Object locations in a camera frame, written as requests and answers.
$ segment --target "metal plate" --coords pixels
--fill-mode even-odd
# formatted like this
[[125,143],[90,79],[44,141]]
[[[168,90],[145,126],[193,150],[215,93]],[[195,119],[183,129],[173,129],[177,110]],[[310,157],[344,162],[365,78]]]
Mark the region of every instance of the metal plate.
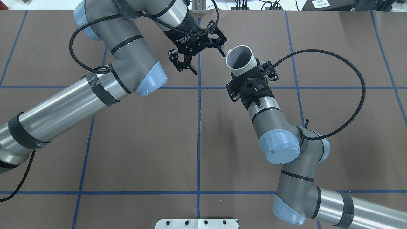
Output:
[[237,219],[159,220],[155,229],[239,229]]

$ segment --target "white pipe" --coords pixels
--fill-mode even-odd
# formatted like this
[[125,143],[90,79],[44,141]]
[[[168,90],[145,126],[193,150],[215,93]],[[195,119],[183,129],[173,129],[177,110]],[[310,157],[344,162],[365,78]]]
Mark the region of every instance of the white pipe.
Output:
[[252,50],[245,45],[240,45],[228,51],[226,65],[237,77],[256,67],[257,62],[253,56]]

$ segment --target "metal stand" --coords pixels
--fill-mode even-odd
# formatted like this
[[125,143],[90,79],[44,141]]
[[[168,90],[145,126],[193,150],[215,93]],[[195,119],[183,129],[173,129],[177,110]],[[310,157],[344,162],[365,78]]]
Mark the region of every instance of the metal stand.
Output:
[[206,0],[192,0],[192,14],[206,14]]

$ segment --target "light blue joint cap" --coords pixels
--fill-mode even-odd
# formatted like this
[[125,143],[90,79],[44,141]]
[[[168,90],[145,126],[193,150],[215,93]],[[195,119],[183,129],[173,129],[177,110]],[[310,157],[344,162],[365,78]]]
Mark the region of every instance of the light blue joint cap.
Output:
[[137,87],[136,93],[144,97],[162,87],[167,82],[167,79],[164,69],[162,69],[160,62],[157,61]]
[[301,148],[293,133],[286,130],[269,130],[260,137],[260,148],[271,164],[286,164],[295,160]]
[[290,206],[284,203],[277,195],[274,199],[273,212],[281,220],[295,225],[303,225],[306,220],[305,217],[290,208]]
[[[81,27],[88,23],[88,19],[86,18],[85,13],[85,1],[86,0],[83,0],[81,3],[79,3],[79,5],[74,10],[74,20],[78,27]],[[83,32],[86,34],[87,37],[89,37],[92,40],[95,41],[102,40],[102,38],[95,34],[91,27],[84,29]]]
[[330,145],[329,145],[329,141],[328,139],[322,139],[322,145],[324,147],[324,153],[322,155],[322,158],[318,161],[318,163],[324,162],[325,159],[329,156],[330,153]]

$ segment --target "pipe opening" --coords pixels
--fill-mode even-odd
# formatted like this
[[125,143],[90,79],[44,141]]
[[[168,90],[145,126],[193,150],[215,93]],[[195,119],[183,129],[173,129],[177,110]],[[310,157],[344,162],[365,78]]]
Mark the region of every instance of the pipe opening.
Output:
[[226,57],[226,64],[231,69],[239,69],[248,65],[252,58],[252,51],[246,46],[234,48]]

